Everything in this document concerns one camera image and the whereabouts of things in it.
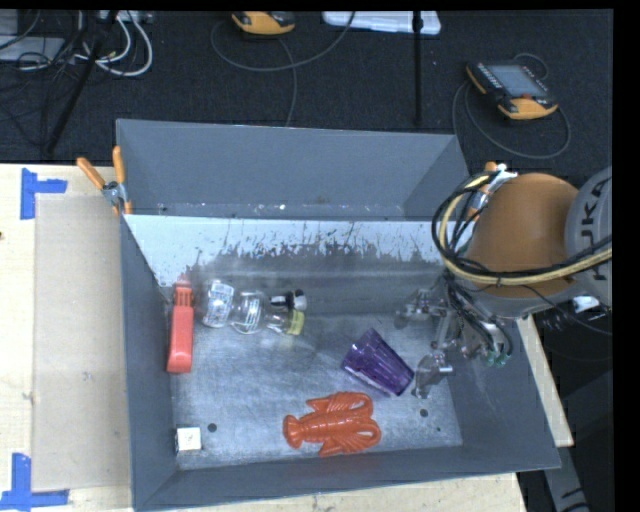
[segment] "small white cube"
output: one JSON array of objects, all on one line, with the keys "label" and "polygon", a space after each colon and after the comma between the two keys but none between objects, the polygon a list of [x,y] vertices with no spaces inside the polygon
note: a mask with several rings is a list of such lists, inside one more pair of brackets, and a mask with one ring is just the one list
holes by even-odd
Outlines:
[{"label": "small white cube", "polygon": [[176,431],[176,451],[202,450],[199,427],[180,427]]}]

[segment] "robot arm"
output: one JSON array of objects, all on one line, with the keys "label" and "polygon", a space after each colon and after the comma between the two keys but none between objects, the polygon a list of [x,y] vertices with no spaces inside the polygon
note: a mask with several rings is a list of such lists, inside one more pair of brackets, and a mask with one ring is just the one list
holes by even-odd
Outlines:
[{"label": "robot arm", "polygon": [[504,365],[510,320],[566,302],[576,312],[612,307],[611,181],[609,167],[578,190],[548,174],[518,175],[490,162],[440,206],[432,235],[445,269],[432,289],[405,305],[398,325],[429,315],[442,323],[450,316],[443,304],[459,321],[437,329],[414,395],[426,396],[442,377],[438,370],[450,373],[445,354],[454,348]]}]

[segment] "yellow cable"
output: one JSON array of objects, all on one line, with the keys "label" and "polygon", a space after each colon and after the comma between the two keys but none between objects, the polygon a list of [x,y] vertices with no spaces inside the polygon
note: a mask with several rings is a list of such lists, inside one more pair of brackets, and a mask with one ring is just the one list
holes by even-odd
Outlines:
[{"label": "yellow cable", "polygon": [[[489,175],[482,175],[475,180],[472,180],[469,184],[467,184],[464,188],[473,188],[477,185],[480,185],[489,179]],[[456,197],[451,204],[447,207],[442,216],[442,220],[440,221],[440,229],[438,231],[438,240],[442,247],[445,246],[445,236],[447,223],[449,221],[449,217],[451,217],[451,213],[457,206],[457,204],[462,199],[462,196]],[[549,272],[545,272],[543,274],[538,274],[535,276],[524,276],[524,277],[492,277],[492,276],[479,276],[472,272],[467,272],[460,267],[458,267],[455,263],[449,260],[446,256],[442,255],[442,259],[444,260],[445,266],[451,270],[454,274],[464,277],[470,281],[480,284],[488,284],[488,285],[496,285],[496,286],[522,286],[527,284],[539,283],[542,281],[548,281],[551,279],[558,279],[561,277],[565,277],[571,274],[575,274],[578,272],[582,272],[587,268],[597,265],[599,263],[603,263],[612,257],[612,248],[608,248],[604,251],[601,251],[597,254],[593,254],[588,256],[576,263],[573,263],[567,267],[552,270]]]}]

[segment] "small glass bottle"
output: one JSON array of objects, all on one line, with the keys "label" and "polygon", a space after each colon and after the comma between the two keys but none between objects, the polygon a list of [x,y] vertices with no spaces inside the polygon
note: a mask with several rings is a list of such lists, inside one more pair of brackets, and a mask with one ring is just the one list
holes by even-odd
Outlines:
[{"label": "small glass bottle", "polygon": [[227,325],[241,334],[271,329],[279,334],[297,336],[304,326],[307,301],[302,290],[268,296],[260,290],[236,290],[218,279],[205,283],[198,318],[209,327]]}]

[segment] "bin floor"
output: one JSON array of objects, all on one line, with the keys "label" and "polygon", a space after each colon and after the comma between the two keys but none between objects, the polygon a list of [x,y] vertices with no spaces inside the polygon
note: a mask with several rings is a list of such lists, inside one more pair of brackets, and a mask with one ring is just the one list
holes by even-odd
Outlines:
[{"label": "bin floor", "polygon": [[200,427],[203,449],[177,456],[181,469],[316,457],[319,444],[292,449],[282,434],[287,414],[312,410],[311,398],[360,391],[373,400],[382,431],[368,451],[398,451],[462,444],[447,380],[426,399],[399,397],[370,387],[340,368],[351,343],[373,327],[413,369],[430,351],[435,329],[416,322],[399,330],[392,315],[308,316],[300,336],[271,331],[242,335],[231,327],[196,323],[189,374],[172,376],[176,426]]}]

